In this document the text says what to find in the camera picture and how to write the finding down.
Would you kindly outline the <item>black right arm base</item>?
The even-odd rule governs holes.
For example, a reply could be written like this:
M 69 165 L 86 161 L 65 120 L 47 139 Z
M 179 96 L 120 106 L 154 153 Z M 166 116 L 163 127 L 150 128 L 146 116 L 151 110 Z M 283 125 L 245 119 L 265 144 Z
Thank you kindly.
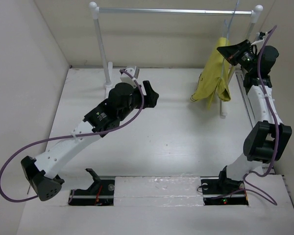
M 245 187 L 242 181 L 221 181 L 218 177 L 201 177 L 197 191 L 202 194 L 205 206 L 246 205 L 248 200 L 245 191 L 238 191 Z

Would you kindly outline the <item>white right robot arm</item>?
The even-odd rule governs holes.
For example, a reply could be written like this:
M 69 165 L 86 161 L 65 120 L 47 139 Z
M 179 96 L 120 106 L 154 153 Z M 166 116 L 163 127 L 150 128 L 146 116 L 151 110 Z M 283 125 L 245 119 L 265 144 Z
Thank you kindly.
M 217 187 L 223 193 L 237 190 L 243 177 L 261 164 L 272 167 L 280 160 L 292 135 L 292 128 L 283 124 L 272 97 L 269 73 L 279 56 L 278 50 L 268 45 L 273 32 L 260 32 L 253 43 L 244 40 L 217 48 L 227 62 L 245 70 L 243 85 L 256 122 L 244 141 L 242 155 L 219 173 Z

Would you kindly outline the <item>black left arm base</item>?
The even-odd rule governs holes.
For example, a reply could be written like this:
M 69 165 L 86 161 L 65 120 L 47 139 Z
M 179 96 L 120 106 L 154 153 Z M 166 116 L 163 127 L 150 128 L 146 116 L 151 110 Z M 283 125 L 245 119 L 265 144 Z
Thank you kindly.
M 87 189 L 73 189 L 69 206 L 112 206 L 114 205 L 115 177 L 103 177 Z

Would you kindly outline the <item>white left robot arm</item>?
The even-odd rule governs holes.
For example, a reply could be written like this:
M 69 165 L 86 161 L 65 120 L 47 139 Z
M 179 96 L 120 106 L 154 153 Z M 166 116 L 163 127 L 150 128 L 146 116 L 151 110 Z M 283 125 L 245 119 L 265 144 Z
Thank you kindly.
M 115 85 L 104 101 L 84 116 L 70 137 L 59 140 L 36 157 L 26 156 L 21 160 L 25 177 L 41 201 L 50 200 L 59 193 L 64 180 L 58 173 L 83 149 L 109 132 L 118 130 L 133 110 L 156 106 L 159 94 L 148 80 L 138 84 L 137 67 L 127 67 L 120 73 L 121 82 Z

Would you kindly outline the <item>yellow-green trousers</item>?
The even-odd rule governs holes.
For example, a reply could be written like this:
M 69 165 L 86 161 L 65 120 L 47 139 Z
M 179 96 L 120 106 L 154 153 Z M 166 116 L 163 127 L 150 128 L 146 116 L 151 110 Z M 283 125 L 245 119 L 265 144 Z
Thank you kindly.
M 229 40 L 220 37 L 214 46 L 203 71 L 198 78 L 196 91 L 191 95 L 192 102 L 207 100 L 207 108 L 209 109 L 214 97 L 223 102 L 231 100 L 230 90 L 228 86 L 228 73 L 230 64 L 218 52 L 218 47 L 228 46 Z

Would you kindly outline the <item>light blue wire hanger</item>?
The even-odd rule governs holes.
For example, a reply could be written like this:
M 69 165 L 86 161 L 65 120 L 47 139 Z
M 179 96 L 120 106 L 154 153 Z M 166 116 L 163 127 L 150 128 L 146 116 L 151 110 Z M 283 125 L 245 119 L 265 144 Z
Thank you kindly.
M 224 29 L 223 29 L 223 31 L 222 31 L 222 36 L 226 35 L 226 42 L 229 40 L 229 35 L 230 35 L 230 29 L 231 29 L 232 21 L 233 21 L 233 18 L 234 18 L 234 16 L 235 16 L 235 13 L 236 13 L 236 11 L 237 11 L 237 8 L 238 8 L 239 4 L 240 4 L 240 0 L 237 0 L 230 21 L 227 22 L 226 20 L 224 20 L 224 22 L 223 22 L 223 27 L 226 27 L 226 34 L 225 34 Z M 220 79 L 222 79 L 222 77 L 223 77 L 223 72 L 224 72 L 224 61 L 225 61 L 225 59 L 223 58 L 223 61 L 222 61 L 222 68 L 221 68 L 221 74 L 220 74 Z

